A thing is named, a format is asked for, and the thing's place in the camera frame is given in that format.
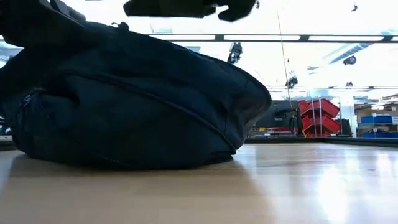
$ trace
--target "cable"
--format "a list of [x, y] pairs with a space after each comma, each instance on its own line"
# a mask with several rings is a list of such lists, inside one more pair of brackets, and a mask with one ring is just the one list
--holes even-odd
[[[284, 40], [282, 38], [282, 29], [280, 28], [279, 11], [277, 11], [277, 17], [278, 17], [278, 26], [279, 26], [279, 34], [280, 34], [280, 44], [282, 46], [282, 56], [284, 58], [284, 68], [285, 68], [286, 83], [289, 83], [289, 78], [287, 76], [286, 60], [285, 60]], [[287, 96], [289, 97], [290, 108], [293, 109], [292, 98], [290, 97], [289, 86], [287, 87]]]
[[301, 135], [303, 132], [303, 121], [300, 117], [300, 110], [295, 109], [283, 109], [275, 112], [275, 117], [288, 118], [289, 130], [293, 134]]

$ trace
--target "security camera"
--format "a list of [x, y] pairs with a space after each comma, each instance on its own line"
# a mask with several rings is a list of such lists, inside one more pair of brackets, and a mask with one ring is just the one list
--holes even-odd
[[343, 60], [343, 64], [344, 65], [355, 65], [356, 63], [356, 57], [355, 56], [351, 56], [349, 58], [346, 58]]

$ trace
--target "wooden table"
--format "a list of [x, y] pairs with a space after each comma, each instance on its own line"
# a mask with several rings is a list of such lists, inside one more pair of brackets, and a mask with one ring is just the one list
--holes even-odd
[[247, 145], [198, 170], [95, 172], [0, 152], [1, 224], [398, 223], [398, 152]]

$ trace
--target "blue storage bin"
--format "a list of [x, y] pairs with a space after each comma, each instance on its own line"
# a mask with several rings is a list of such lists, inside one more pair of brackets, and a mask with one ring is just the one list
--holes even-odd
[[364, 138], [398, 138], [398, 133], [364, 133]]
[[381, 123], [381, 124], [392, 124], [392, 116], [365, 116], [361, 118], [362, 123]]

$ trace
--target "backpack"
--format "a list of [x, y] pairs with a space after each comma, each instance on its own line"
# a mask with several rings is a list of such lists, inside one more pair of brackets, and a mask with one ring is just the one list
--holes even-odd
[[33, 158], [143, 170], [230, 161], [270, 106], [264, 85], [234, 65], [148, 35], [85, 26], [101, 35], [95, 46], [26, 48], [0, 71], [13, 86], [3, 90], [2, 115]]

